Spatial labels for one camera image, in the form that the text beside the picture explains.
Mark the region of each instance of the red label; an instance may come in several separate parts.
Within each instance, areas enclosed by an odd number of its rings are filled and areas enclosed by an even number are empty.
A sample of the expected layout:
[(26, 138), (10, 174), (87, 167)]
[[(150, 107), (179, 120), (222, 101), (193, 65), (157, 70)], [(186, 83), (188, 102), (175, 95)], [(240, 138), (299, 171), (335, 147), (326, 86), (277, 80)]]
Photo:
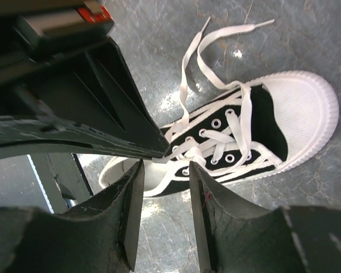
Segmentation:
[(85, 7), (80, 7), (77, 12), (89, 23), (95, 24), (103, 21), (108, 21), (111, 19), (110, 13), (106, 10), (104, 6), (101, 6), (102, 13), (93, 14), (89, 9)]

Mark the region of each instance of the white rubber toe cap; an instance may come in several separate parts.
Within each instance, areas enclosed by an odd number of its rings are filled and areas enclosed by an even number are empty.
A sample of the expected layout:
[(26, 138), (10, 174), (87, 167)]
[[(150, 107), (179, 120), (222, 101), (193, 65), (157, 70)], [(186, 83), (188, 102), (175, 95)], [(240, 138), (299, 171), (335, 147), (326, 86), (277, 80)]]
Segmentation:
[(274, 103), (276, 122), (286, 137), (288, 168), (316, 154), (332, 136), (339, 106), (332, 86), (310, 72), (281, 72), (249, 82), (264, 84)]

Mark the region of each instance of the black and white sneaker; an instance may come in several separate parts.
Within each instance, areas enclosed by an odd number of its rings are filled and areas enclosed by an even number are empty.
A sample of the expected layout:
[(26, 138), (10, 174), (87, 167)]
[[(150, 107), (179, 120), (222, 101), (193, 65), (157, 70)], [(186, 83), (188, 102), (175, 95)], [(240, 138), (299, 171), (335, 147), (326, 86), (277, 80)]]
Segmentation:
[[(144, 162), (145, 197), (188, 189), (191, 160), (216, 181), (234, 183), (289, 170), (315, 155), (330, 139), (339, 106), (332, 86), (322, 77), (288, 71), (224, 84), (202, 60), (201, 52), (215, 39), (262, 25), (222, 28), (202, 40), (203, 30), (196, 35), (182, 62), (184, 116), (161, 129), (170, 142), (168, 153)], [(203, 74), (227, 91), (189, 114), (184, 70), (196, 50)], [(106, 187), (117, 181), (136, 161), (113, 158), (100, 174), (100, 184)]]

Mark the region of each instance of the gray floor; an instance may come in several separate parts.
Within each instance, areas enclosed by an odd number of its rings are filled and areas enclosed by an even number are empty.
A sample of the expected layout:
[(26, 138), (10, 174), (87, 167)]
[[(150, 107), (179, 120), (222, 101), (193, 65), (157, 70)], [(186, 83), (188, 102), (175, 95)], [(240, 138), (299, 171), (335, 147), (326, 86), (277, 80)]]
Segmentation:
[[(341, 205), (341, 0), (107, 0), (117, 41), (143, 100), (162, 126), (181, 116), (177, 90), (181, 60), (208, 16), (206, 33), (220, 27), (275, 24), (220, 40), (204, 59), (225, 81), (248, 81), (286, 70), (306, 70), (327, 79), (340, 103), (340, 120), (328, 145), (297, 168), (230, 189), (272, 209), (282, 204)], [(195, 109), (219, 94), (192, 59), (187, 105)], [(101, 156), (86, 165), (97, 181)], [(197, 272), (189, 192), (143, 204), (136, 272)]]

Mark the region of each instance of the black canvas upper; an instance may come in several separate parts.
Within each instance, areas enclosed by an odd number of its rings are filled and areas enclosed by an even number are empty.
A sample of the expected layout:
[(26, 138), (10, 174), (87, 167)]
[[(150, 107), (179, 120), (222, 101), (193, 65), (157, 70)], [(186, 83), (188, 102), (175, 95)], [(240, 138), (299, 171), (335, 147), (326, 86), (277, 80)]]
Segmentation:
[[(231, 92), (225, 96), (221, 96), (217, 100), (223, 100), (226, 97), (234, 94), (235, 92), (239, 90), (240, 89), (237, 89), (234, 92)], [(278, 124), (276, 123), (275, 116), (274, 116), (273, 100), (272, 100), (270, 93), (268, 92), (268, 90), (266, 89), (264, 85), (257, 85), (257, 86), (252, 87), (251, 101), (252, 101), (252, 118), (251, 118), (252, 141), (261, 143), (268, 150), (270, 150), (276, 156), (278, 156), (281, 160), (285, 161), (288, 155), (288, 145), (287, 145), (286, 139), (282, 131), (280, 130), (280, 128), (278, 127)], [(224, 105), (215, 113), (212, 113), (210, 116), (205, 118), (199, 124), (195, 125), (192, 129), (186, 131), (184, 134), (180, 135), (177, 139), (172, 141), (172, 143), (170, 144), (170, 149), (168, 150), (166, 155), (170, 155), (172, 153), (172, 148), (175, 145), (179, 146), (182, 143), (184, 143), (185, 138), (188, 136), (193, 137), (198, 143), (203, 143), (204, 141), (207, 141), (208, 138), (203, 138), (199, 136), (200, 129), (223, 131), (228, 126), (227, 121), (226, 121), (226, 115), (225, 115), (225, 112), (227, 109), (233, 109), (235, 114), (240, 116), (241, 106)], [(221, 127), (218, 129), (212, 128), (212, 125), (211, 125), (212, 120), (216, 118), (221, 121)], [(168, 129), (169, 128), (164, 128), (162, 129), (162, 132), (165, 133), (166, 131), (168, 131)], [(260, 153), (255, 150), (252, 150), (251, 153), (252, 153), (251, 159), (246, 161), (244, 165), (251, 164), (260, 156)], [(228, 163), (225, 161), (225, 157), (228, 154), (232, 154), (235, 157), (235, 160), (233, 163)], [(223, 157), (221, 158), (221, 160), (219, 160), (219, 162), (216, 165), (211, 164), (212, 157), (213, 156), (210, 155), (206, 158), (206, 161), (207, 161), (206, 168), (210, 170), (215, 170), (215, 169), (221, 169), (221, 168), (232, 166), (241, 158), (241, 153), (239, 150), (225, 151), (223, 154)], [(182, 174), (182, 170), (187, 169), (187, 168), (188, 167), (179, 169), (176, 172), (176, 176), (187, 177)], [(246, 177), (256, 175), (258, 173), (262, 173), (265, 171), (271, 171), (273, 169), (275, 169), (275, 166), (269, 166), (269, 167), (265, 167), (261, 169), (254, 169), (248, 173), (242, 174), (239, 177), (235, 177), (225, 182), (246, 178)], [(188, 181), (171, 181), (168, 187), (165, 189), (165, 191), (161, 193), (159, 196), (184, 191), (189, 188), (188, 184), (189, 184)]]

